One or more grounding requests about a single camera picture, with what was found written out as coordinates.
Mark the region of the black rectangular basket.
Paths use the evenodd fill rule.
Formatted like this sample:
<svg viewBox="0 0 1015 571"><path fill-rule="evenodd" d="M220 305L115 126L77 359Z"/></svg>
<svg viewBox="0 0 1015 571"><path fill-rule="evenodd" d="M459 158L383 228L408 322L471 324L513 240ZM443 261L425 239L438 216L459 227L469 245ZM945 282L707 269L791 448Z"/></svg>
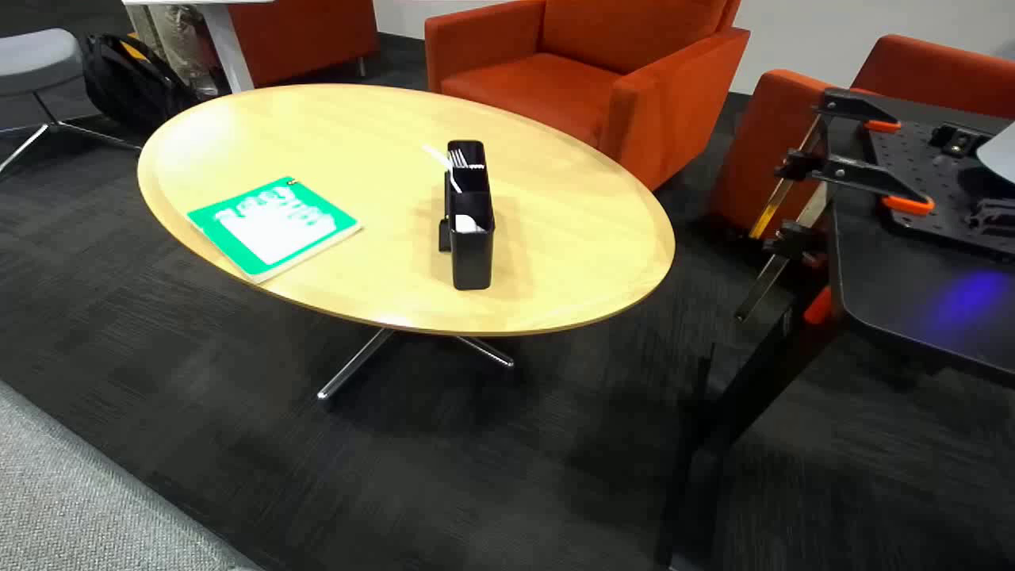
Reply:
<svg viewBox="0 0 1015 571"><path fill-rule="evenodd" d="M487 290L491 287L491 192L478 193L483 222L465 213L438 222L438 252L450 258L450 276L457 290Z"/></svg>

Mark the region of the white items in basket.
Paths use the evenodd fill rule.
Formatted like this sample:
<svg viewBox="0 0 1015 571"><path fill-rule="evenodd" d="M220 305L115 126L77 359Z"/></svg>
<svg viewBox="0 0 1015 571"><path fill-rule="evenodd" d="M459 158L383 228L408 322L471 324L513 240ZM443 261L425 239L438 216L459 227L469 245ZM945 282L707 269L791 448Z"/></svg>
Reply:
<svg viewBox="0 0 1015 571"><path fill-rule="evenodd" d="M431 158L443 171L443 218L465 213L483 222L478 193L487 188L483 143L450 141L443 150L431 150Z"/></svg>

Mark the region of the oval wooden table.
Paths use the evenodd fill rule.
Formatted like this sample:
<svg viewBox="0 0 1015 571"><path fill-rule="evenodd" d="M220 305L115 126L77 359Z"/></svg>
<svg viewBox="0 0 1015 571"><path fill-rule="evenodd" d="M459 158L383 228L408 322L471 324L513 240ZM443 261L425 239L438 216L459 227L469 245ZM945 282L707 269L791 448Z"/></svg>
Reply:
<svg viewBox="0 0 1015 571"><path fill-rule="evenodd" d="M450 287L438 248L443 150L485 147L491 282ZM357 322L366 344L450 336L493 361L502 336L556 332L650 295L674 261L655 198L594 147L465 98L391 86L277 86L201 103L142 147L136 184L186 252L229 269L190 213L296 179L357 233L261 282L266 295Z"/></svg>

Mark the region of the green and white booklet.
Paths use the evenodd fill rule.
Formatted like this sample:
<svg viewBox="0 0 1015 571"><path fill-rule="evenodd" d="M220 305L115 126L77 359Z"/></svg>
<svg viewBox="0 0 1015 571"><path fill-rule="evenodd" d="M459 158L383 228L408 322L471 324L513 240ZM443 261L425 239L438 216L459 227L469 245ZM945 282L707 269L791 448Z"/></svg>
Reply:
<svg viewBox="0 0 1015 571"><path fill-rule="evenodd" d="M277 179L243 193L186 213L186 222L243 276L272 273L355 235L362 222L296 179Z"/></svg>

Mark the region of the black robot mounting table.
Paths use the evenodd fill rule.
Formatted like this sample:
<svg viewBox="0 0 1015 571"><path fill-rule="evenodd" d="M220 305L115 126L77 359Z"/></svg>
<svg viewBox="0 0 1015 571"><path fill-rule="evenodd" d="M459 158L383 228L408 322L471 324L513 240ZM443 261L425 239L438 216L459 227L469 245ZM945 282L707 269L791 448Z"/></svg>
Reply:
<svg viewBox="0 0 1015 571"><path fill-rule="evenodd" d="M1015 372L1012 150L1002 119L863 97L900 121L863 135L833 121L833 155L883 164L934 201L890 213L853 184L825 184L827 282L790 303L722 392L691 388L655 561L705 571L728 448L829 341L855 330L921 365L1005 385Z"/></svg>

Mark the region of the black backpack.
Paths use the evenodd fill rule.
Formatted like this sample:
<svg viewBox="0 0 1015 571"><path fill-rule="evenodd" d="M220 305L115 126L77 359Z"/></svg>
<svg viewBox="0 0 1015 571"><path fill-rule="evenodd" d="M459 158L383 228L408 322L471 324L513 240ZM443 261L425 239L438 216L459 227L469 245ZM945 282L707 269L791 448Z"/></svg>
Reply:
<svg viewBox="0 0 1015 571"><path fill-rule="evenodd" d="M89 34L81 77L93 106L134 135L151 135L195 103L195 93L131 34Z"/></svg>

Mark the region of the grey chair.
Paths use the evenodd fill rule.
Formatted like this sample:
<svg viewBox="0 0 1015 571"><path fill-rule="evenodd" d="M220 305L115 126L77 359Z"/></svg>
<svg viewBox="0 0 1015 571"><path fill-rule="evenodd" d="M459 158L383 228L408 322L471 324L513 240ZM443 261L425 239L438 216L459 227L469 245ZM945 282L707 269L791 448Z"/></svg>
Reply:
<svg viewBox="0 0 1015 571"><path fill-rule="evenodd" d="M25 97L39 106L41 123L0 162L7 171L27 147L43 135L69 129L97 143L136 150L136 143L112 137L104 129L81 126L57 119L41 98L43 89L57 89L81 77L81 48L65 30L39 30L0 40L0 97Z"/></svg>

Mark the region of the orange handled clamp lower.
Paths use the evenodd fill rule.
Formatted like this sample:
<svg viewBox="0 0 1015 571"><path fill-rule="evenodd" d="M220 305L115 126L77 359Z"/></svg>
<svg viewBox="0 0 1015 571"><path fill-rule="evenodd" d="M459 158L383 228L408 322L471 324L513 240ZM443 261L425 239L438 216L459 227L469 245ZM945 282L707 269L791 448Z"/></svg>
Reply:
<svg viewBox="0 0 1015 571"><path fill-rule="evenodd" d="M787 153L778 170L778 184L761 206L761 216L750 227L750 239L761 239L774 222L778 210L787 203L790 192L805 181L822 179L825 184L853 184L873 193L883 210L906 213L927 218L934 213L934 201L930 193L914 192L906 181L890 176L881 164L843 158L843 155L818 155L818 153ZM739 303L734 319L745 322L759 303L774 290L779 273L801 254L805 239L813 235L813 218L799 213L779 233L767 239L771 258L759 269L759 287Z"/></svg>

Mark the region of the orange handled clamp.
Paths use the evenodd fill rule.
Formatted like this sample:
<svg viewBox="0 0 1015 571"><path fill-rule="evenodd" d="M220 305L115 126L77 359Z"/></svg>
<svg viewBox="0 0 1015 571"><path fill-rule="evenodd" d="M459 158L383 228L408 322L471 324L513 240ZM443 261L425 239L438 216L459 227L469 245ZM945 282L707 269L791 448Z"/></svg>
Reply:
<svg viewBox="0 0 1015 571"><path fill-rule="evenodd" d="M873 193L883 210L906 213L927 218L934 213L934 201L930 193L914 192L906 181L890 176L881 164L843 158L843 155L818 155L818 153L787 153L778 170L778 184L761 206L761 216L750 227L750 239L761 239L774 222L778 210L787 203L790 192L805 181L822 179L825 184L853 184ZM759 269L759 287L739 303L734 319L745 322L759 303L774 290L779 273L801 254L805 239L813 235L813 218L799 213L779 233L767 239L771 258Z"/></svg>
<svg viewBox="0 0 1015 571"><path fill-rule="evenodd" d="M853 121L863 135L896 135L900 121L879 107L876 103L827 89L813 115L813 123L805 126L805 137L795 150L790 150L778 164L778 184L771 198L763 201L755 227L747 228L750 239L761 239L778 216L778 210L787 203L790 192L805 181L808 176L833 179L833 181L853 181L853 184L873 184L881 193L896 193L914 203L918 203L918 193L914 193L900 179L895 179L883 164L833 155L827 135L833 121Z"/></svg>

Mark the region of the orange handled clamp upper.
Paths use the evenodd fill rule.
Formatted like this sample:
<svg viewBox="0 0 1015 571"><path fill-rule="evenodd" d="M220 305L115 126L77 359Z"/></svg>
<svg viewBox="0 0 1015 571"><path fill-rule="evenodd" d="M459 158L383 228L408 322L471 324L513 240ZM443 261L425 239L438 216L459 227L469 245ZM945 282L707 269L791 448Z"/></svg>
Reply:
<svg viewBox="0 0 1015 571"><path fill-rule="evenodd" d="M900 179L895 179L883 164L833 155L827 135L833 121L853 121L863 135L896 135L900 121L879 107L876 103L827 89L813 115L813 123L805 126L805 137L795 150L790 150L778 164L778 184L771 198L763 201L755 227L747 228L750 239L761 239L778 216L778 210L787 203L790 192L805 181L808 176L833 179L833 181L853 181L853 184L873 184L881 193L896 193L914 203L918 203L918 193L914 193Z"/></svg>

